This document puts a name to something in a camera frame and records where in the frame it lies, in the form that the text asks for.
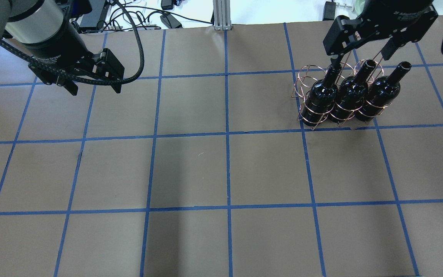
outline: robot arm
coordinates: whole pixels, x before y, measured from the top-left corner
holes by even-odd
[[[407,42],[418,42],[432,26],[438,14],[433,0],[367,0],[356,19],[338,16],[323,44],[333,65],[343,55],[373,40],[390,37],[382,49],[389,60],[399,47]]]
[[[122,82],[123,65],[109,49],[105,48],[99,54],[88,51],[54,0],[0,0],[0,38],[4,29],[21,42],[35,60],[56,69],[50,72],[30,61],[28,67],[45,84],[55,83],[76,95],[78,86],[66,76],[85,75],[118,81],[110,82],[110,85],[116,93],[121,92],[121,84],[125,83]]]

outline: black wine bottle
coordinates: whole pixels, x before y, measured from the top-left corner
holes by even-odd
[[[354,112],[362,106],[363,98],[369,91],[367,78],[376,65],[375,61],[366,60],[355,76],[343,80],[334,99],[334,108],[329,113],[331,121],[343,123],[353,117]]]
[[[365,96],[365,102],[355,117],[360,121],[369,122],[378,116],[398,96],[401,91],[399,81],[409,70],[411,70],[411,63],[401,62],[391,75],[377,78],[371,85],[369,93]]]
[[[305,125],[315,127],[326,120],[338,93],[338,87],[334,82],[340,72],[341,65],[337,67],[330,65],[324,79],[318,80],[312,85],[302,111],[302,121]]]

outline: metal frame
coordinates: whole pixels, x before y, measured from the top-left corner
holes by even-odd
[[[215,30],[232,30],[230,0],[213,0],[213,17]]]

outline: table surface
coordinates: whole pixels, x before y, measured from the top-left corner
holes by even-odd
[[[443,276],[443,17],[382,63],[413,64],[382,115],[312,131],[329,24],[143,30],[120,94],[2,50],[0,276]],[[132,33],[82,37],[137,70]]]

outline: grid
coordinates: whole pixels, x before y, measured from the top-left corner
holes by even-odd
[[[20,119],[20,124],[18,126],[17,133],[15,135],[15,138],[13,141],[0,141],[0,144],[11,144],[11,151],[3,172],[3,175],[1,177],[0,181],[0,193],[3,188],[4,182],[5,182],[5,176],[9,167],[9,164],[11,162],[11,158],[13,155],[13,151],[15,149],[15,146],[17,144],[53,144],[53,143],[63,143],[63,142],[81,142],[81,148],[80,148],[80,155],[77,159],[76,163],[76,170],[74,173],[74,179],[72,183],[72,190],[70,192],[69,202],[67,210],[43,210],[43,211],[28,211],[28,212],[0,212],[0,215],[30,215],[30,214],[63,214],[65,215],[65,224],[63,227],[63,233],[62,238],[60,241],[60,247],[58,251],[58,259],[56,261],[54,276],[56,277],[58,275],[58,270],[60,266],[60,258],[61,254],[63,252],[63,246],[65,243],[66,233],[67,233],[67,225],[69,221],[69,216],[71,214],[109,214],[109,213],[124,213],[124,212],[144,212],[145,213],[145,224],[144,224],[144,231],[143,231],[143,246],[142,246],[142,252],[141,252],[141,260],[140,263],[140,276],[144,275],[144,266],[145,266],[145,256],[147,251],[147,236],[148,236],[148,226],[149,226],[149,218],[151,212],[170,212],[170,211],[182,211],[182,210],[226,210],[227,212],[227,226],[228,226],[228,269],[229,269],[229,276],[233,276],[233,257],[232,257],[232,210],[233,209],[269,209],[269,208],[283,208],[283,207],[310,207],[313,211],[313,218],[315,223],[315,233],[316,233],[316,241],[318,244],[318,256],[320,258],[320,266],[322,275],[326,276],[326,268],[325,268],[325,256],[323,254],[322,250],[322,243],[321,243],[321,235],[320,235],[320,225],[319,225],[319,219],[318,219],[318,210],[317,207],[344,207],[344,206],[360,206],[360,205],[396,205],[399,213],[399,217],[401,220],[401,225],[404,232],[404,237],[406,240],[406,244],[408,247],[408,251],[411,257],[411,263],[413,265],[413,270],[415,272],[415,275],[420,275],[420,270],[417,266],[417,263],[415,261],[415,254],[413,253],[413,248],[411,246],[411,242],[408,235],[408,230],[406,228],[406,222],[405,218],[403,216],[401,205],[404,204],[425,204],[425,203],[443,203],[443,199],[423,199],[423,200],[400,200],[395,183],[393,174],[391,172],[391,168],[389,165],[389,161],[387,158],[387,152],[386,148],[381,136],[381,130],[385,129],[393,129],[393,128],[433,128],[433,127],[443,127],[443,124],[422,124],[422,125],[390,125],[390,126],[380,126],[376,120],[374,120],[374,126],[365,126],[360,127],[358,130],[375,130],[378,136],[378,140],[380,142],[380,149],[383,154],[383,159],[386,165],[390,185],[392,188],[392,192],[394,194],[394,200],[383,200],[383,201],[367,201],[367,202],[325,202],[320,203],[316,202],[315,200],[315,194],[313,190],[313,179],[311,175],[311,165],[310,165],[310,159],[309,159],[309,153],[308,153],[308,147],[306,142],[306,133],[311,132],[310,129],[304,128],[302,122],[300,122],[300,128],[292,128],[288,130],[261,130],[261,131],[249,131],[249,132],[241,132],[241,131],[230,131],[229,130],[229,105],[228,105],[228,95],[229,95],[229,76],[231,75],[245,75],[245,74],[270,74],[270,73],[293,73],[293,80],[295,81],[295,74],[298,72],[294,68],[294,62],[293,62],[293,52],[290,44],[290,37],[288,34],[288,28],[286,23],[283,24],[283,29],[285,32],[285,38],[286,43],[288,46],[288,54],[290,56],[290,63],[291,63],[291,69],[290,70],[269,70],[269,71],[258,71],[258,72],[229,72],[228,70],[228,39],[227,39],[227,31],[224,33],[224,49],[225,49],[225,72],[223,73],[213,73],[213,74],[190,74],[190,75],[169,75],[169,76],[163,76],[162,75],[162,69],[163,69],[163,58],[164,58],[164,52],[165,52],[165,35],[166,31],[163,31],[162,36],[162,53],[160,56],[160,72],[158,73],[157,77],[140,77],[139,79],[157,79],[158,80],[158,92],[157,92],[157,105],[155,108],[155,128],[153,135],[138,135],[138,136],[127,136],[127,137],[86,137],[87,130],[88,130],[88,122],[90,120],[92,108],[93,108],[93,100],[95,97],[95,90],[96,86],[93,87],[92,96],[90,99],[90,104],[88,107],[88,114],[86,117],[85,122],[85,128],[83,132],[83,136],[81,138],[75,138],[75,139],[68,139],[68,140],[19,140],[19,134],[23,125],[23,121],[25,119],[28,106],[30,104],[30,100],[32,98],[33,90],[36,86],[43,85],[42,83],[37,82],[37,78],[35,78],[33,83],[22,83],[22,84],[2,84],[0,87],[5,86],[23,86],[23,85],[31,85],[30,94],[28,95],[25,108],[23,110],[22,117]],[[107,40],[107,35],[104,37],[103,46],[105,47]],[[431,84],[435,90],[436,96],[438,97],[438,101],[441,104],[441,107],[443,109],[443,100],[438,92],[438,88],[436,86],[436,83],[434,82],[434,79],[432,77],[432,74],[429,70],[429,68],[432,67],[443,67],[443,63],[433,63],[433,64],[427,64],[425,61],[425,58],[422,54],[422,50],[420,49],[420,45],[418,43],[415,44],[416,48],[420,54],[420,57],[422,58],[423,64],[413,65],[413,67],[422,67],[425,68],[427,71],[427,74],[429,76],[429,79],[431,81]],[[354,51],[355,58],[358,60],[358,56],[356,52]],[[385,66],[385,68],[394,68],[394,66]],[[225,78],[225,132],[215,132],[215,133],[183,133],[183,134],[175,134],[175,135],[159,135],[157,134],[158,131],[158,116],[159,116],[159,110],[160,110],[160,91],[162,87],[162,79],[167,78],[181,78],[181,77],[212,77],[212,76],[224,76]],[[299,98],[296,98],[296,110],[297,111],[300,107],[300,100]],[[336,128],[317,128],[314,130],[314,132],[325,132],[325,131],[349,131],[351,128],[349,127],[336,127]],[[291,204],[259,204],[259,205],[232,205],[231,203],[231,188],[230,188],[230,137],[231,135],[245,135],[245,134],[255,134],[255,133],[301,133],[302,135],[302,144],[304,149],[304,157],[305,157],[305,165],[306,165],[306,171],[309,181],[309,191],[311,195],[311,202],[310,203],[291,203]],[[226,190],[227,190],[227,203],[226,205],[209,205],[209,206],[195,206],[195,207],[162,207],[162,208],[155,208],[151,207],[151,194],[152,194],[152,185],[153,185],[153,165],[155,163],[155,148],[157,145],[157,138],[163,138],[163,137],[202,137],[202,136],[213,136],[213,135],[224,135],[226,139],[226,176],[227,176],[227,184],[226,184]],[[152,154],[151,154],[151,161],[150,161],[150,175],[149,175],[149,181],[148,181],[148,196],[147,196],[147,204],[146,208],[141,209],[95,209],[95,210],[72,210],[72,202],[73,202],[73,196],[74,196],[74,190],[78,178],[78,173],[80,169],[80,163],[81,163],[81,154],[83,153],[84,147],[86,142],[89,141],[97,141],[97,140],[135,140],[135,139],[152,139]]]

